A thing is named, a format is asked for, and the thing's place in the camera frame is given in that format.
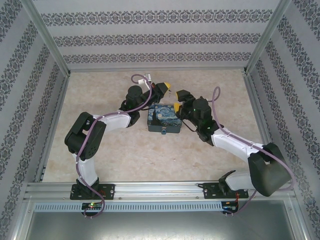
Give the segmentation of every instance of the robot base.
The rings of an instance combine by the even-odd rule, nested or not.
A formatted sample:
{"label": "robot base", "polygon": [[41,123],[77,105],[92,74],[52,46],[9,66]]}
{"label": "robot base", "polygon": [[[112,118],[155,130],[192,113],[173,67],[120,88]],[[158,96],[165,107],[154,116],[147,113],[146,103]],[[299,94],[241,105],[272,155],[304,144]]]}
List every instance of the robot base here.
{"label": "robot base", "polygon": [[[99,184],[99,178],[91,186],[94,190],[100,193],[105,200],[113,200],[115,195],[114,184]],[[100,200],[100,197],[92,192],[89,188],[83,185],[78,179],[76,184],[71,187],[71,200]]]}

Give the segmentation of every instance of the starry night painted box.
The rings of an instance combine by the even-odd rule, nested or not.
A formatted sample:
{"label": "starry night painted box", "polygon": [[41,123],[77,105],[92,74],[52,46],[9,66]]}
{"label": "starry night painted box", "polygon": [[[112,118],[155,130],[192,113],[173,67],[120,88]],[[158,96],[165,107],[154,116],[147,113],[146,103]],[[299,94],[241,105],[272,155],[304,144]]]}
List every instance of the starry night painted box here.
{"label": "starry night painted box", "polygon": [[149,132],[161,134],[178,134],[181,129],[181,120],[176,117],[172,104],[152,104],[148,110],[147,125]]}

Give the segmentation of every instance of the damask pattern wall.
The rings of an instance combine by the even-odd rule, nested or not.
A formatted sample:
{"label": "damask pattern wall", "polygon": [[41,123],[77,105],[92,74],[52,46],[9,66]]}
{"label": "damask pattern wall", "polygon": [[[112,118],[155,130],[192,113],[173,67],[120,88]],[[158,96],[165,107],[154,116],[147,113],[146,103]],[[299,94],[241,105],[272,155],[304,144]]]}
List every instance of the damask pattern wall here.
{"label": "damask pattern wall", "polygon": [[66,78],[18,0],[0,0],[0,240],[34,180]]}
{"label": "damask pattern wall", "polygon": [[245,67],[279,0],[35,0],[71,70]]}
{"label": "damask pattern wall", "polygon": [[297,178],[311,239],[320,239],[320,1],[293,0],[251,72],[272,141]]}

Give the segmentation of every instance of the enclosure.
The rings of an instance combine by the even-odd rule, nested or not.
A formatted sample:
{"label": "enclosure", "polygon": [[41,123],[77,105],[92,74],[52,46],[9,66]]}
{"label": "enclosure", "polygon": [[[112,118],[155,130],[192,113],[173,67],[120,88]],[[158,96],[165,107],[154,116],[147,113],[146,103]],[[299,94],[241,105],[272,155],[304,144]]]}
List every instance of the enclosure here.
{"label": "enclosure", "polygon": [[[319,4],[1,0],[0,239],[320,239]],[[220,86],[219,121],[276,144],[294,188],[225,217],[228,199],[208,200],[198,184],[248,165],[185,125],[149,132],[141,111],[104,135],[95,169],[115,184],[113,200],[84,219],[90,201],[70,200],[78,174],[66,134],[82,112],[118,110],[133,74],[171,84],[162,104],[179,90],[210,100]]]}

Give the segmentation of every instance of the marble floor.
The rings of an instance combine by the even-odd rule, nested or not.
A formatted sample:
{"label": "marble floor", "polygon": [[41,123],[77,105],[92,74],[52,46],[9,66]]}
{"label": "marble floor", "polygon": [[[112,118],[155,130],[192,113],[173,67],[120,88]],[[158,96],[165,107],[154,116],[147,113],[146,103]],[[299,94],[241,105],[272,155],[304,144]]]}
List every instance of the marble floor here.
{"label": "marble floor", "polygon": [[[103,115],[114,112],[125,99],[134,73],[72,73],[67,87],[53,144],[46,165],[44,182],[75,182],[75,160],[64,139],[82,112]],[[254,142],[261,137],[240,70],[150,71],[155,83],[168,82],[172,93],[161,103],[177,102],[176,91],[185,89],[195,97],[210,99],[215,86],[221,87],[216,102],[219,121],[237,135]],[[100,181],[193,181],[217,180],[230,170],[248,166],[223,149],[202,142],[195,132],[182,125],[179,134],[149,132],[147,111],[129,128],[104,135],[95,155]]]}

